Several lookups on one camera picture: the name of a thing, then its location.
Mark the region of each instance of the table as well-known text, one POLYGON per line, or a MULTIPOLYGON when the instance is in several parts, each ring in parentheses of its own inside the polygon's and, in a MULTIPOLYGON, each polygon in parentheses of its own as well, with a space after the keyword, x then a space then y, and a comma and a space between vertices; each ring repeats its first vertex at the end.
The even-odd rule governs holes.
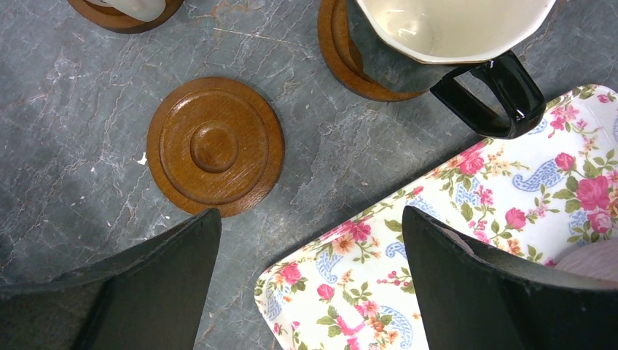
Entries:
MULTIPOLYGON (((478 140, 430 95, 346 90, 317 42, 319 1, 186 0, 139 35, 66 1, 0 4, 0 283, 46 281, 188 218, 144 158, 159 103, 197 77, 239 79, 279 116, 286 159, 254 210, 224 219, 196 349, 279 349, 254 305, 271 263, 478 140)), ((546 97, 618 88, 618 4, 558 0, 514 48, 546 97)), ((479 85, 470 84, 473 91, 479 85)))

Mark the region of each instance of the wooden coaster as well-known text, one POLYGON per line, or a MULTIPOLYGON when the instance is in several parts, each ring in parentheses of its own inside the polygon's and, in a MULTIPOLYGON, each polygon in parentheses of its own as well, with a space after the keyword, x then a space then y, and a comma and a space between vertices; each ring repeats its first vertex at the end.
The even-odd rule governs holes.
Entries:
POLYGON ((283 133, 257 92, 221 77, 176 88, 154 114, 146 141, 152 177, 170 201, 231 217, 258 204, 283 166, 283 133))
POLYGON ((162 25, 182 5, 184 0, 165 0, 165 9, 161 16, 150 22, 143 22, 131 16, 125 15, 113 7, 95 5, 85 0, 67 0, 80 15, 90 22, 101 26, 108 31, 121 34, 137 34, 149 31, 162 25))
POLYGON ((388 90, 363 72, 363 59, 348 32, 346 0, 322 0, 318 13, 318 40, 326 65, 333 75, 352 92, 370 100, 405 101, 419 93, 388 90))

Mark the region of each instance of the mug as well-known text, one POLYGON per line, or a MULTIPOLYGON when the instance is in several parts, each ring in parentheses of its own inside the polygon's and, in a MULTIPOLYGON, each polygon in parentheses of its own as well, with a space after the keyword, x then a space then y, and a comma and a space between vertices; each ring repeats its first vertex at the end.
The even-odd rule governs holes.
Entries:
POLYGON ((86 0, 102 7, 113 7, 137 20, 156 20, 165 9, 165 0, 86 0))
POLYGON ((347 2, 364 73, 385 88, 429 90, 482 136, 514 139, 541 121, 545 98, 510 49, 540 27, 555 0, 347 2), (466 72, 490 88, 508 118, 456 82, 466 72))

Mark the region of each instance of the white speck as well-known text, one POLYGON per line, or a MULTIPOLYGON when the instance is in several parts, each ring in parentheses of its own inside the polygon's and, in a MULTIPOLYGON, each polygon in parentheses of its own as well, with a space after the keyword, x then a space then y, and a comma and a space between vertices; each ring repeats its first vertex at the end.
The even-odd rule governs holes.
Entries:
POLYGON ((146 165, 146 153, 144 152, 144 155, 141 156, 140 160, 136 160, 137 164, 141 165, 141 166, 145 166, 146 165))

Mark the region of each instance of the mug rim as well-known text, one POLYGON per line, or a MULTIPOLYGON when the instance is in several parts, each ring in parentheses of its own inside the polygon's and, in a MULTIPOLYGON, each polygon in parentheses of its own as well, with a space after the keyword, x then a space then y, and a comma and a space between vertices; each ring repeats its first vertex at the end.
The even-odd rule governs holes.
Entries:
POLYGON ((373 15, 367 9, 365 4, 365 0, 355 0, 356 3, 361 7, 362 12, 365 17, 371 23, 373 30, 376 34, 384 41, 388 46, 394 48, 395 50, 403 53, 404 55, 417 60, 418 62, 425 64, 452 64, 452 63, 479 63, 484 61, 489 61, 492 58, 500 56, 508 50, 511 50, 515 45, 519 44, 524 39, 528 38, 530 35, 534 34, 537 31, 541 24, 547 18, 549 11, 553 8, 556 0, 545 0, 545 6, 542 8, 542 11, 539 11, 536 17, 531 21, 531 24, 526 27, 524 31, 521 31, 514 39, 511 39, 504 44, 493 48, 492 50, 488 50, 486 52, 482 52, 476 55, 466 55, 466 56, 458 56, 458 57, 442 57, 442 56, 434 56, 434 55, 426 55, 424 53, 418 52, 416 50, 412 50, 409 47, 399 43, 395 39, 393 39, 390 35, 388 35, 382 27, 378 24, 378 22, 373 18, 373 15))

